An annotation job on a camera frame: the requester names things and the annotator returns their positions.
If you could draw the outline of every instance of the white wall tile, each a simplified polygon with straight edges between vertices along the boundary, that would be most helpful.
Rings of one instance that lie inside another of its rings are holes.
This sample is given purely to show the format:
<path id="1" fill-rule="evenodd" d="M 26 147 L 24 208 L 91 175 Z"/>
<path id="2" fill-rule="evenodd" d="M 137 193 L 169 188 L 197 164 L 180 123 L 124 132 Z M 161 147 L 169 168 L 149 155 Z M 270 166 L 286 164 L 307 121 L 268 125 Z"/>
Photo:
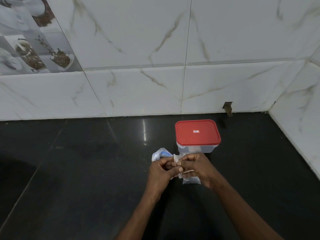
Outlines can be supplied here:
<path id="1" fill-rule="evenodd" d="M 191 0 L 48 3 L 84 69 L 185 64 Z"/>
<path id="2" fill-rule="evenodd" d="M 107 116 L 181 113 L 184 66 L 86 72 Z"/>
<path id="3" fill-rule="evenodd" d="M 0 76 L 0 87 L 32 118 L 105 116 L 83 72 Z"/>
<path id="4" fill-rule="evenodd" d="M 310 57 L 319 10 L 320 0 L 192 0 L 186 63 Z"/>
<path id="5" fill-rule="evenodd" d="M 320 178 L 320 67 L 307 63 L 270 114 Z"/>
<path id="6" fill-rule="evenodd" d="M 286 89 L 303 61 L 186 66 L 182 113 L 266 111 Z"/>
<path id="7" fill-rule="evenodd" d="M 22 107 L 0 81 L 0 120 L 32 119 L 32 115 Z"/>
<path id="8" fill-rule="evenodd" d="M 317 50 L 313 53 L 311 56 L 312 62 L 320 66 L 320 46 L 317 48 Z"/>

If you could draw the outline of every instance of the hand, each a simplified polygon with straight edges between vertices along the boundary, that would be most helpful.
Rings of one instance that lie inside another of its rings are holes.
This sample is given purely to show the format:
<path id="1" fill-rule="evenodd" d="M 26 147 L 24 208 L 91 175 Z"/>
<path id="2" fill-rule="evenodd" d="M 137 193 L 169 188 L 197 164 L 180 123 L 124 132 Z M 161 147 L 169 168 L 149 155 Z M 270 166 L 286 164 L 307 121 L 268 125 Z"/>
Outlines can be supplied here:
<path id="1" fill-rule="evenodd" d="M 186 154 L 179 159 L 177 166 L 182 166 L 184 171 L 194 170 L 182 173 L 182 176 L 184 178 L 199 177 L 201 183 L 211 190 L 214 190 L 219 181 L 223 179 L 203 153 Z"/>
<path id="2" fill-rule="evenodd" d="M 153 161 L 149 168 L 148 180 L 146 182 L 146 193 L 160 199 L 162 192 L 166 189 L 170 179 L 183 171 L 182 167 L 171 167 L 174 164 L 173 157 L 163 157 Z"/>

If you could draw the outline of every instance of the person's right hand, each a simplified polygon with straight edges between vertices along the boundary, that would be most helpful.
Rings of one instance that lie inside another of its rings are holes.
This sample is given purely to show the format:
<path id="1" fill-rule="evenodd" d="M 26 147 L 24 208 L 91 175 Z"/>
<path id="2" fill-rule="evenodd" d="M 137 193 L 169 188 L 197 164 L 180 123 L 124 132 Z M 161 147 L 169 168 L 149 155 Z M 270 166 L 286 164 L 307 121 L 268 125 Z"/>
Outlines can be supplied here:
<path id="1" fill-rule="evenodd" d="M 184 178 L 199 177 L 201 183 L 211 190 L 214 190 L 223 178 L 203 153 L 186 154 L 179 159 L 177 166 L 182 166 L 184 171 L 194 170 L 182 173 L 182 176 Z"/>

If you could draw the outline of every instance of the wall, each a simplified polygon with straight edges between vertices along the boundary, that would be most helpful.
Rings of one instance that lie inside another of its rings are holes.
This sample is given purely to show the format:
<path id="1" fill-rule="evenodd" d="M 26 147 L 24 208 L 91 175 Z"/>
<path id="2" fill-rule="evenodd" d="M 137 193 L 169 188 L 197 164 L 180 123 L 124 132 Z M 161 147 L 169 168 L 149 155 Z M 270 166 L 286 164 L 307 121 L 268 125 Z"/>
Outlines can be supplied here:
<path id="1" fill-rule="evenodd" d="M 319 62 L 320 49 L 311 60 Z M 320 67 L 307 62 L 270 110 L 292 144 L 320 178 Z"/>
<path id="2" fill-rule="evenodd" d="M 0 120 L 267 111 L 320 44 L 320 0 L 0 8 Z"/>

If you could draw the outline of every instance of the clear plastic container body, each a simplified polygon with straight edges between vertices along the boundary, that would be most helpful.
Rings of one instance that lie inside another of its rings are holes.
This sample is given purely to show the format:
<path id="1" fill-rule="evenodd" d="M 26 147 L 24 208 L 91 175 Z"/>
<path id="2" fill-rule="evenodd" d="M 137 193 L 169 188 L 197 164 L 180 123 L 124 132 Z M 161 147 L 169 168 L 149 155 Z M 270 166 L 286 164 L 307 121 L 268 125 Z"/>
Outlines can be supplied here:
<path id="1" fill-rule="evenodd" d="M 216 148 L 218 145 L 178 145 L 178 150 L 180 153 L 210 153 Z"/>

